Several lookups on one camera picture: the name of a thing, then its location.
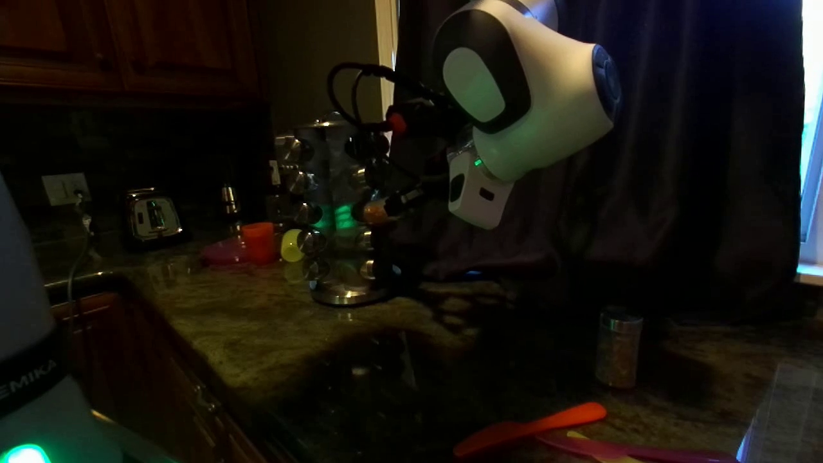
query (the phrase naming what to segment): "dark curtain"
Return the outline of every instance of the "dark curtain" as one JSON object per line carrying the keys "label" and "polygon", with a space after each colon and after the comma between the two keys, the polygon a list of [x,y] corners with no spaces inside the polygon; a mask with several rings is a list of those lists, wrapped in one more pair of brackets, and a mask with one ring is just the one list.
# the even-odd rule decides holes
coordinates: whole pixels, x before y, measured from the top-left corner
{"label": "dark curtain", "polygon": [[[401,73],[428,79],[432,36],[458,6],[401,3]],[[799,243],[799,0],[565,0],[558,23],[611,51],[618,128],[526,176],[499,229],[426,204],[395,243],[426,253],[426,277],[488,270],[558,301],[781,312]]]}

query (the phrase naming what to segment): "electrical outlet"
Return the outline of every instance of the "electrical outlet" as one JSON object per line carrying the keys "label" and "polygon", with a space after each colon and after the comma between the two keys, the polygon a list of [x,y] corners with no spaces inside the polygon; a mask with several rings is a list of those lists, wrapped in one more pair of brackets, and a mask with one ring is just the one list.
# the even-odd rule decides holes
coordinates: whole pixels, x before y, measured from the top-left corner
{"label": "electrical outlet", "polygon": [[84,202],[89,202],[83,172],[44,176],[44,190],[52,207],[71,207],[76,190],[83,190]]}

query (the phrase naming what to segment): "granite countertop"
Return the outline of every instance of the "granite countertop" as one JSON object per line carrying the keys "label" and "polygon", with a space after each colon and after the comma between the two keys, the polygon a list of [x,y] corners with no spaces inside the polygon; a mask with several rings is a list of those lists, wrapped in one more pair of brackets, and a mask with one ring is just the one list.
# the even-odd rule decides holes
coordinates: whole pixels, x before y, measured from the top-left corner
{"label": "granite countertop", "polygon": [[[305,460],[450,460],[484,424],[584,398],[610,410],[588,427],[594,437],[735,454],[773,366],[821,347],[805,325],[670,325],[642,346],[638,388],[610,391],[591,380],[591,322],[488,303],[475,326],[454,330],[437,308],[458,298],[328,308],[310,301],[300,265],[198,268],[194,253],[94,265],[129,274],[259,448],[284,446]],[[524,446],[495,460],[535,454]]]}

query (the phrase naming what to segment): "wooden cabinet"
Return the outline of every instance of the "wooden cabinet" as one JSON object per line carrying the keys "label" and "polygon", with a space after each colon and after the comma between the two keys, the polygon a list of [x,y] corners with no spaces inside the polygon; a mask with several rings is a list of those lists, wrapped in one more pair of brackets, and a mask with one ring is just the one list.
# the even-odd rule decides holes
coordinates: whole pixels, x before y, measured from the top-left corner
{"label": "wooden cabinet", "polygon": [[251,93],[255,41],[243,0],[110,0],[124,88]]}
{"label": "wooden cabinet", "polygon": [[257,95],[246,0],[0,0],[0,88]]}
{"label": "wooden cabinet", "polygon": [[102,0],[0,0],[0,86],[116,91]]}
{"label": "wooden cabinet", "polygon": [[68,370],[93,410],[182,463],[264,463],[220,401],[146,316],[120,293],[84,295],[83,312],[54,307]]}

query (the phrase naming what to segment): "bottle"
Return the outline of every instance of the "bottle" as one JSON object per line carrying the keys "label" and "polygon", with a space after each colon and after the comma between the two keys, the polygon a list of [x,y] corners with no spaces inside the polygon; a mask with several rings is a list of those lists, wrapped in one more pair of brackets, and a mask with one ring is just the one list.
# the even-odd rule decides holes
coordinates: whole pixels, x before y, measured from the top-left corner
{"label": "bottle", "polygon": [[224,213],[227,213],[229,234],[239,234],[242,218],[239,218],[236,193],[230,186],[224,186],[220,195],[224,195]]}
{"label": "bottle", "polygon": [[596,369],[594,375],[610,388],[633,388],[638,379],[642,320],[623,307],[600,312]]}
{"label": "bottle", "polygon": [[264,186],[264,217],[268,221],[275,221],[277,229],[290,229],[292,221],[292,207],[287,202],[287,193],[282,187],[281,166],[277,159],[268,159],[268,186]]}

